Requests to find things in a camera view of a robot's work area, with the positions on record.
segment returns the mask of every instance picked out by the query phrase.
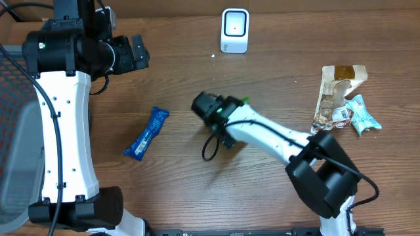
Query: light blue wrapper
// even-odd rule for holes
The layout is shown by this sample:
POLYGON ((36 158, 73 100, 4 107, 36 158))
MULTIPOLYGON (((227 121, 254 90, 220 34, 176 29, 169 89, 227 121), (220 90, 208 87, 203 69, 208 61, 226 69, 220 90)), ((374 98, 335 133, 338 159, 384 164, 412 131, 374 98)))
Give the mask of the light blue wrapper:
POLYGON ((362 95, 356 95, 353 99, 347 100, 346 108, 354 113, 352 125, 356 128, 359 136, 367 128, 382 128, 382 126, 368 113, 362 95))

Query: brown paper wrapper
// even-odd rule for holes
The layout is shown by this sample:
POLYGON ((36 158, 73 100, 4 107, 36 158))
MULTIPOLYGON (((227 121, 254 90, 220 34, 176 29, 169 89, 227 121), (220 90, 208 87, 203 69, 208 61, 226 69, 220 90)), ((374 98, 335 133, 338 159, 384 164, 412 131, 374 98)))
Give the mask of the brown paper wrapper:
POLYGON ((324 66, 311 133, 349 126, 353 111, 345 108, 345 96, 367 79, 364 66, 324 66))

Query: wooden table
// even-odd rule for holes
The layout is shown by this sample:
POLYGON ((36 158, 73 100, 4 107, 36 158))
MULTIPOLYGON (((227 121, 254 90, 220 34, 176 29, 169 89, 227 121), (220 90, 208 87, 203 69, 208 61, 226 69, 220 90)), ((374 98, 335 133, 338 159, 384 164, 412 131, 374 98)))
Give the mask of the wooden table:
MULTIPOLYGON (((210 132, 190 106, 202 90, 248 96, 261 113, 308 132, 322 66, 361 64, 369 78, 352 96, 363 94, 383 129, 362 137, 352 127, 333 134, 381 196, 356 208, 354 219, 358 226, 384 227, 387 235, 418 235, 420 10, 253 14, 246 54, 220 52, 220 24, 215 16, 118 21, 114 35, 141 33, 152 58, 148 69, 111 76, 109 89, 90 97, 100 186, 119 186, 125 208, 156 229, 319 226, 284 167, 259 150, 238 145, 203 162, 210 132), (145 128, 152 106, 171 116, 139 162, 122 152, 145 128)), ((13 25, 10 44, 40 27, 13 25)), ((99 79, 92 90, 102 85, 99 79)), ((372 194, 362 181, 356 200, 372 194)), ((30 232, 47 230, 27 224, 16 235, 30 232)))

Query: white label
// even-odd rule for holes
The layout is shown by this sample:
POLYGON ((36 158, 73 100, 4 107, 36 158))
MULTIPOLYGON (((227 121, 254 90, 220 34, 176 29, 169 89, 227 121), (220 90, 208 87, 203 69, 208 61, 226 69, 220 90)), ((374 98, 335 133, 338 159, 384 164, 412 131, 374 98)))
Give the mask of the white label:
POLYGON ((356 102, 357 102, 357 104, 358 104, 359 106, 363 106, 362 101, 360 101, 359 99, 356 99, 356 102))
POLYGON ((140 145, 138 145, 138 147, 136 148, 136 151, 134 151, 134 153, 136 155, 138 155, 140 152, 143 151, 144 147, 146 147, 147 142, 145 140, 143 140, 140 145))
POLYGON ((349 118, 349 116, 348 116, 348 113, 347 113, 347 108, 345 106, 334 109, 334 111, 333 111, 333 122, 345 121, 348 118, 349 118))

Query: green light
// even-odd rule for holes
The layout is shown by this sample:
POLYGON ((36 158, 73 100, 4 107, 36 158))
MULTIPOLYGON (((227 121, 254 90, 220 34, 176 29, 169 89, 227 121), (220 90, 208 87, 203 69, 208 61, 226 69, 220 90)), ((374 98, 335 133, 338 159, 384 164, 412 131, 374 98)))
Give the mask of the green light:
POLYGON ((242 102, 249 103, 249 97, 242 98, 242 102))

